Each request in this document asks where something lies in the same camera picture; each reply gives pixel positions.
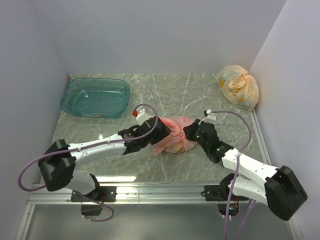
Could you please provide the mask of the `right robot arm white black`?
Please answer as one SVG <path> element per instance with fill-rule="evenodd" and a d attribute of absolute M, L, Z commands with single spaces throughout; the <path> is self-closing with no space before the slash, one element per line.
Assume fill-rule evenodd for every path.
<path fill-rule="evenodd" d="M 213 124 L 195 121 L 183 129 L 186 138 L 196 141 L 214 164 L 237 171 L 220 181 L 220 194 L 226 200 L 235 196 L 263 203 L 278 218 L 288 221 L 307 201 L 308 195 L 294 171 L 257 161 L 221 141 Z"/>

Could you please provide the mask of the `pink plastic bag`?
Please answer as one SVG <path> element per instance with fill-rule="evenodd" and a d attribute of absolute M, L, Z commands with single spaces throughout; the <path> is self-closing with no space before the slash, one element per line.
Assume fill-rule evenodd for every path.
<path fill-rule="evenodd" d="M 162 152 L 180 154 L 187 152 L 196 146 L 196 142 L 188 140 L 184 132 L 185 127 L 194 123 L 194 118 L 174 116 L 172 118 L 161 117 L 160 120 L 170 129 L 170 134 L 154 145 L 154 156 L 157 156 Z"/>

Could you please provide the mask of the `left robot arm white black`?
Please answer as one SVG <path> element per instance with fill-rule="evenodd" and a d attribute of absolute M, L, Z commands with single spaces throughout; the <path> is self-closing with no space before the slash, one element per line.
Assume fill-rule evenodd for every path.
<path fill-rule="evenodd" d="M 106 157 L 135 153 L 147 145 L 154 145 L 171 130 L 160 120 L 151 117 L 142 124 L 123 129 L 100 140 L 68 144 L 64 139 L 55 141 L 38 161 L 45 187 L 49 192 L 63 188 L 84 195 L 89 201 L 99 201 L 104 195 L 96 176 L 77 168 Z"/>

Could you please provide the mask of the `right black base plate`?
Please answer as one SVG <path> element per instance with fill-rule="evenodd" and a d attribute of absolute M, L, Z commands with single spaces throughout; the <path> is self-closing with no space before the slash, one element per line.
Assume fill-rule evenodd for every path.
<path fill-rule="evenodd" d="M 205 185 L 204 190 L 200 193 L 202 197 L 205 197 L 207 202 L 212 201 L 227 201 L 230 189 L 222 185 Z"/>

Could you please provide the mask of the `aluminium mounting rail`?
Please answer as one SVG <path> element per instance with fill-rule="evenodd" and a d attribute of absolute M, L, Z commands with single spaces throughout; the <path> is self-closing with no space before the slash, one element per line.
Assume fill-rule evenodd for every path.
<path fill-rule="evenodd" d="M 217 186 L 218 182 L 105 182 L 104 187 L 115 187 L 114 202 L 107 205 L 174 205 L 207 204 L 201 192 L 206 185 Z M 67 188 L 55 192 L 46 189 L 31 192 L 27 203 L 30 205 L 92 205 L 81 199 L 75 191 Z"/>

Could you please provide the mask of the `orange knotted plastic bag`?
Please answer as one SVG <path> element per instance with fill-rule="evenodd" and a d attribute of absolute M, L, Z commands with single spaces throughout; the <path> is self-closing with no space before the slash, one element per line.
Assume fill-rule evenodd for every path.
<path fill-rule="evenodd" d="M 224 97 L 238 108 L 253 111 L 259 102 L 256 79 L 239 65 L 227 65 L 215 75 Z"/>

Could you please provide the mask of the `black box under rail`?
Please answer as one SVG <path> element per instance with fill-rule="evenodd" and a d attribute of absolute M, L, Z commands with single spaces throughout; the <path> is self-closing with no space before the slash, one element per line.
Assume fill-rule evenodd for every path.
<path fill-rule="evenodd" d="M 91 217 L 91 216 L 99 216 L 102 212 L 103 207 L 98 204 L 85 204 L 81 205 L 80 211 L 81 214 L 85 217 Z"/>

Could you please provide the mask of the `teal transparent plastic basin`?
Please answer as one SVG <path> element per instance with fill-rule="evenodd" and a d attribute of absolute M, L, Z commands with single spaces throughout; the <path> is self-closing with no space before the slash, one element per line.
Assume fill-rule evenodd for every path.
<path fill-rule="evenodd" d="M 67 85 L 60 107 L 77 117 L 115 119 L 127 109 L 130 95 L 122 79 L 79 77 Z"/>

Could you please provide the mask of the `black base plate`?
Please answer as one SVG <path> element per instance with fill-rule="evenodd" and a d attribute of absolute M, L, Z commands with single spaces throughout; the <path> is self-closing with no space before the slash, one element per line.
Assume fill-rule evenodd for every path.
<path fill-rule="evenodd" d="M 71 194 L 71 202 L 87 202 L 85 197 L 97 202 L 112 203 L 116 200 L 116 186 L 100 186 L 91 193 L 82 196 L 78 191 L 73 191 Z"/>
<path fill-rule="evenodd" d="M 212 201 L 227 201 L 230 189 L 222 185 L 205 185 L 204 190 L 200 193 L 202 197 L 205 197 L 207 202 Z"/>

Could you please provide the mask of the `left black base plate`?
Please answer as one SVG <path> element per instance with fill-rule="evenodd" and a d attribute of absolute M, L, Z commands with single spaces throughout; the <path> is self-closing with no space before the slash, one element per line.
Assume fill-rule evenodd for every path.
<path fill-rule="evenodd" d="M 112 203 L 116 200 L 116 186 L 100 186 L 91 193 L 82 196 L 78 191 L 73 191 L 71 194 L 71 202 L 87 202 L 85 197 L 97 202 Z"/>

